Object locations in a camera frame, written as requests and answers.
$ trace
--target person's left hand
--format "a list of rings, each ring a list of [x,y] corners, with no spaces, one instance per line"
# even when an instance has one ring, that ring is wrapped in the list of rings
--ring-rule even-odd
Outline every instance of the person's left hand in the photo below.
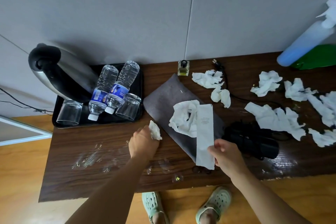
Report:
[[[151,132],[147,125],[134,132],[128,143],[131,158],[142,158],[145,161],[149,161],[153,158],[158,146],[159,141],[152,139]]]

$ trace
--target hand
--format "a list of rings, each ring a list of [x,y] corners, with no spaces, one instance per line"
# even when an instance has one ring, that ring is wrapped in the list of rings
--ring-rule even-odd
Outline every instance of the hand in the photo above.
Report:
[[[215,157],[215,165],[228,175],[231,180],[239,175],[248,174],[242,154],[235,143],[223,139],[216,139],[214,146],[208,147],[208,152]]]
[[[159,141],[152,139],[151,132],[147,125],[134,132],[128,143],[131,158],[140,158],[145,161],[149,161],[153,158],[158,146]]]

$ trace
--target white frame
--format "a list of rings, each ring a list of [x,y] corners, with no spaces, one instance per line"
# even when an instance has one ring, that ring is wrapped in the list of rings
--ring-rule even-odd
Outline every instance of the white frame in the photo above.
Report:
[[[24,142],[30,142],[30,141],[36,141],[36,140],[51,138],[53,136],[52,132],[33,127],[33,126],[28,125],[28,124],[24,124],[22,122],[12,120],[12,119],[6,118],[6,117],[1,116],[1,115],[0,115],[0,122],[10,124],[10,125],[13,125],[15,127],[23,128],[23,129],[41,134],[40,136],[31,136],[31,137],[2,141],[2,142],[0,142],[0,146],[16,144],[16,143],[24,143]]]

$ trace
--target electric kettle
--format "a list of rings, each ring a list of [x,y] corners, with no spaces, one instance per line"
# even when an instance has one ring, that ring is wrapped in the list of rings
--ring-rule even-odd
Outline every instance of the electric kettle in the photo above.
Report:
[[[63,99],[90,101],[98,75],[75,55],[61,48],[38,44],[28,63],[40,81]]]

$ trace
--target spray bottle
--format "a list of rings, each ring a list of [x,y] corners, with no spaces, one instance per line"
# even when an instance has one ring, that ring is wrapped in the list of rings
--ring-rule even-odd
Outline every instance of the spray bottle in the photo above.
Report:
[[[328,0],[327,5],[328,10],[317,16],[325,16],[325,20],[315,22],[290,47],[285,49],[277,58],[280,65],[290,66],[335,32],[336,0]]]

